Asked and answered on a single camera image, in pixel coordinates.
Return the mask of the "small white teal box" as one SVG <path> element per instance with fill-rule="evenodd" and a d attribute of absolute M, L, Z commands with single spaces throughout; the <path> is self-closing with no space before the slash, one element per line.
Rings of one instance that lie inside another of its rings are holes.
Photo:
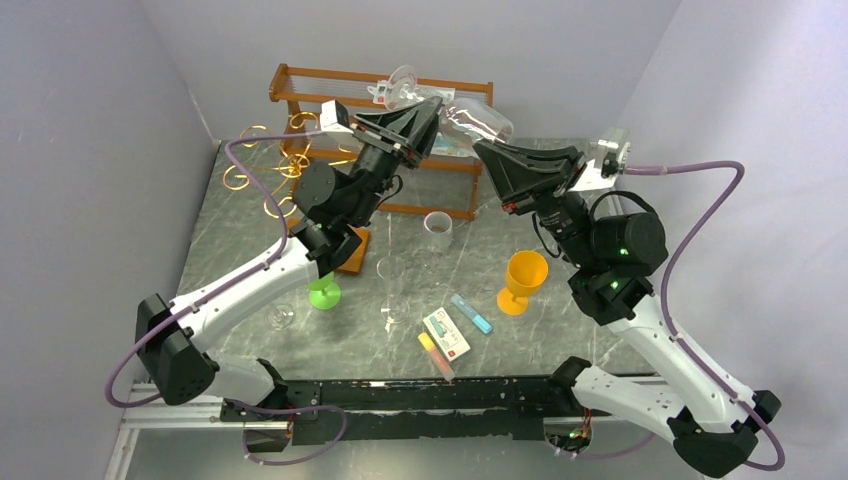
<path fill-rule="evenodd" d="M 425 315 L 423 324 L 449 362 L 456 361 L 471 350 L 470 344 L 444 307 Z"/>

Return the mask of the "green plastic goblet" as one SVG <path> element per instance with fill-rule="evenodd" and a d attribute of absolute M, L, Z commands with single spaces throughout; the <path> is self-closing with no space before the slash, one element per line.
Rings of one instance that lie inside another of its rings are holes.
<path fill-rule="evenodd" d="M 311 306 L 318 310 L 334 308 L 342 297 L 341 288 L 335 282 L 333 273 L 309 283 L 307 290 Z"/>

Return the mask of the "clear champagne flute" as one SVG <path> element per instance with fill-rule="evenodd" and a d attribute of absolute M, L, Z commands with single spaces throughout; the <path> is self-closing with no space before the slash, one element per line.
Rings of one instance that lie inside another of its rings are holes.
<path fill-rule="evenodd" d="M 377 263 L 377 274 L 383 282 L 386 298 L 380 307 L 381 315 L 388 325 L 404 322 L 409 316 L 410 306 L 404 294 L 406 267 L 404 260 L 387 255 Z"/>

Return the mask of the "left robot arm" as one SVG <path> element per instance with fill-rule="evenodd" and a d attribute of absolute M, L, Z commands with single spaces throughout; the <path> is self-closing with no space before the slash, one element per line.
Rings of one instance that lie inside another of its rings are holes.
<path fill-rule="evenodd" d="M 229 358 L 217 339 L 280 295 L 327 277 L 357 250 L 358 228 L 388 198 L 399 167 L 415 169 L 439 133 L 443 101 L 430 97 L 381 114 L 349 116 L 337 101 L 321 107 L 304 137 L 357 143 L 349 172 L 313 163 L 293 202 L 303 217 L 257 257 L 213 283 L 171 301 L 154 294 L 137 312 L 137 355 L 168 405 L 208 394 L 239 401 L 262 420 L 278 417 L 287 385 L 264 359 Z"/>

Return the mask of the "clear wine glass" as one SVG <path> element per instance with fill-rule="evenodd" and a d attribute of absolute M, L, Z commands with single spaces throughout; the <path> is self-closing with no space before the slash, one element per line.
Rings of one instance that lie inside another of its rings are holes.
<path fill-rule="evenodd" d="M 265 307 L 263 318 L 268 328 L 282 331 L 294 324 L 296 312 L 289 303 L 272 302 Z"/>
<path fill-rule="evenodd" d="M 428 213 L 423 220 L 423 239 L 431 251 L 442 252 L 447 250 L 453 240 L 451 216 L 443 211 Z"/>
<path fill-rule="evenodd" d="M 418 82 L 417 73 L 409 65 L 398 67 L 387 81 L 390 84 L 409 82 L 425 85 Z M 443 133 L 445 136 L 478 135 L 480 140 L 509 143 L 513 136 L 513 130 L 513 123 L 504 115 L 483 101 L 457 97 L 456 89 L 455 98 L 444 103 L 439 114 L 439 133 Z"/>

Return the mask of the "blue packaged item lower shelf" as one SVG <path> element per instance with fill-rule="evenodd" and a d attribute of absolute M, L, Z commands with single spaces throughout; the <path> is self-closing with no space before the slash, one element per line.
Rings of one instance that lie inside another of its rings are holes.
<path fill-rule="evenodd" d="M 428 156 L 476 158 L 477 155 L 473 149 L 473 146 L 479 140 L 480 137 L 478 135 L 459 134 L 458 136 L 445 136 L 443 133 L 438 133 L 435 136 L 433 145 L 429 150 Z"/>

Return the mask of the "orange plastic goblet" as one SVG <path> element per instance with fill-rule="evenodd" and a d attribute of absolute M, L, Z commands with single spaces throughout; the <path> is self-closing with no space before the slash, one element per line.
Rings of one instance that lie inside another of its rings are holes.
<path fill-rule="evenodd" d="M 498 308 L 510 316 L 524 314 L 529 298 L 540 289 L 548 272 L 548 263 L 540 253 L 530 250 L 516 252 L 507 264 L 505 286 L 496 297 Z"/>

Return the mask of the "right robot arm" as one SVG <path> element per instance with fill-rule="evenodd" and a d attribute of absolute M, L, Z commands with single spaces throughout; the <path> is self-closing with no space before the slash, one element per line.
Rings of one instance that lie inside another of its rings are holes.
<path fill-rule="evenodd" d="M 667 249 L 657 211 L 626 192 L 637 211 L 601 218 L 583 199 L 588 190 L 604 199 L 616 195 L 630 144 L 597 140 L 585 151 L 532 150 L 480 140 L 473 149 L 503 210 L 529 215 L 534 229 L 554 240 L 552 256 L 575 268 L 568 284 L 580 311 L 636 350 L 670 388 L 662 394 L 570 357 L 548 378 L 553 408 L 565 415 L 599 410 L 638 425 L 708 477 L 751 466 L 780 400 L 721 368 L 671 318 L 668 287 L 652 285 L 650 276 L 669 275 L 680 254 Z"/>

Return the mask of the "wooden two-tier shelf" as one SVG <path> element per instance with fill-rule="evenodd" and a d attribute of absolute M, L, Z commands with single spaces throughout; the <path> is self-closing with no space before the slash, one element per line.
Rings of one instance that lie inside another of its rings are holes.
<path fill-rule="evenodd" d="M 419 78 L 409 66 L 387 75 L 281 63 L 268 95 L 287 107 L 286 134 L 316 133 L 309 140 L 281 141 L 282 155 L 341 166 L 352 164 L 365 152 L 386 155 L 408 169 L 466 174 L 470 182 L 459 191 L 466 205 L 445 211 L 455 219 L 475 218 L 482 164 L 438 141 L 436 108 L 452 99 L 490 106 L 493 82 Z"/>

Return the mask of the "packaged item top shelf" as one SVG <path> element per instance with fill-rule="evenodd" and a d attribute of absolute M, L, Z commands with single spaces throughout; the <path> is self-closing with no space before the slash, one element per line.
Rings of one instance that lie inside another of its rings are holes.
<path fill-rule="evenodd" d="M 367 85 L 367 92 L 372 96 L 374 104 L 382 105 L 388 110 L 399 110 L 412 106 L 431 97 L 438 97 L 444 103 L 455 98 L 455 89 L 430 85 L 418 85 L 409 82 L 390 84 L 387 80 Z"/>

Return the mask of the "yellow pink marker pen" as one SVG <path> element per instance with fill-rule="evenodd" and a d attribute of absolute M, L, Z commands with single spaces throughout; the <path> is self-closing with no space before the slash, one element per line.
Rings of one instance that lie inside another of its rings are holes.
<path fill-rule="evenodd" d="M 438 369 L 441 376 L 448 382 L 452 381 L 456 374 L 450 366 L 449 361 L 442 355 L 430 335 L 427 332 L 421 332 L 417 336 L 417 340 L 427 353 L 430 361 Z"/>

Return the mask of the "black base frame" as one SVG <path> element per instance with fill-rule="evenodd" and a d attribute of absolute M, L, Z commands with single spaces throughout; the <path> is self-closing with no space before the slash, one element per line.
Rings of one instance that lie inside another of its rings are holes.
<path fill-rule="evenodd" d="M 571 391 L 590 362 L 565 360 L 550 375 L 443 379 L 289 380 L 259 406 L 227 399 L 220 419 L 268 427 L 290 422 L 296 445 L 346 441 L 506 437 L 540 441 L 547 418 L 578 417 Z"/>

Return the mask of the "blue marker pen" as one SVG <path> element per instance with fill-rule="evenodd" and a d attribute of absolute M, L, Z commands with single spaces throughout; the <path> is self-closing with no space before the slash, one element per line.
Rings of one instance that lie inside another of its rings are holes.
<path fill-rule="evenodd" d="M 489 335 L 493 332 L 492 325 L 477 312 L 461 295 L 453 294 L 451 303 L 458 308 L 461 313 L 468 318 L 472 324 L 484 335 Z"/>

